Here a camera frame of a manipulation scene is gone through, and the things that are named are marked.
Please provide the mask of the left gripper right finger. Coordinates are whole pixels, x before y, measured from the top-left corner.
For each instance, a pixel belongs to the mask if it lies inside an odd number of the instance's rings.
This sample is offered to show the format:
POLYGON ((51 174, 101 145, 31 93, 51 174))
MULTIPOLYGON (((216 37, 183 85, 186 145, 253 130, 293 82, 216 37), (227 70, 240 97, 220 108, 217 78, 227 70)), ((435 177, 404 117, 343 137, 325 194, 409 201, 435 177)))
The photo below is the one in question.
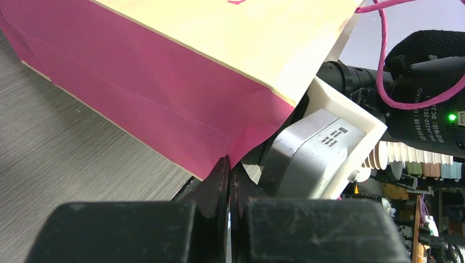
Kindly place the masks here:
POLYGON ((233 262, 408 262, 391 217, 363 199, 270 198, 230 175, 233 262))

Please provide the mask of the paper cakes gift bag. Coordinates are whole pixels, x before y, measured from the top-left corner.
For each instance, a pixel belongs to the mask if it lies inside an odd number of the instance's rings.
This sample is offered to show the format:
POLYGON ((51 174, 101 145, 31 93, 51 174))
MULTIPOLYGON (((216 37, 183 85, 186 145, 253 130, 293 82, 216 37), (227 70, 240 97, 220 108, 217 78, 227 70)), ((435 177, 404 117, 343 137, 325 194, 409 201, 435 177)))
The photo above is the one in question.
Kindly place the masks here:
MULTIPOLYGON (((199 179, 289 119, 360 1, 1 1, 29 68, 199 179)), ((414 110, 464 91, 464 76, 414 110)))

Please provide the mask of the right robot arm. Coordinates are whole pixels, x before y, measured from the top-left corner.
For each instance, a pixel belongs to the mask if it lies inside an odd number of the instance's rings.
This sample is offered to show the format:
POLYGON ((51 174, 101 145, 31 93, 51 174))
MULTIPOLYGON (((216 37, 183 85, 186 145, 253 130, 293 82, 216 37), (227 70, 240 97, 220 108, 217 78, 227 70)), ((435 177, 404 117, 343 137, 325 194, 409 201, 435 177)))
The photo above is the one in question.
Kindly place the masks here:
MULTIPOLYGON (((430 100, 464 76, 464 33, 414 32, 390 51, 382 74, 385 91, 394 101, 417 104, 430 100)), ((464 91, 439 104, 401 110, 381 99, 375 70, 329 61, 321 65, 317 76, 380 119, 387 126, 384 141, 464 161, 464 91)))

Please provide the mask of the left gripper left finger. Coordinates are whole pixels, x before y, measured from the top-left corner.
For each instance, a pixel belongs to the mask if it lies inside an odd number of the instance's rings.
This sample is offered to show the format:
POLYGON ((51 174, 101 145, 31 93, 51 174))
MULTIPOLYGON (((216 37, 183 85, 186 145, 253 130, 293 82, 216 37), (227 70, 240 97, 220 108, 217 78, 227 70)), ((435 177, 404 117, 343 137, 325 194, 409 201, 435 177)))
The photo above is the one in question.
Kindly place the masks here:
POLYGON ((174 201, 55 208, 27 262, 225 262, 229 157, 174 201))

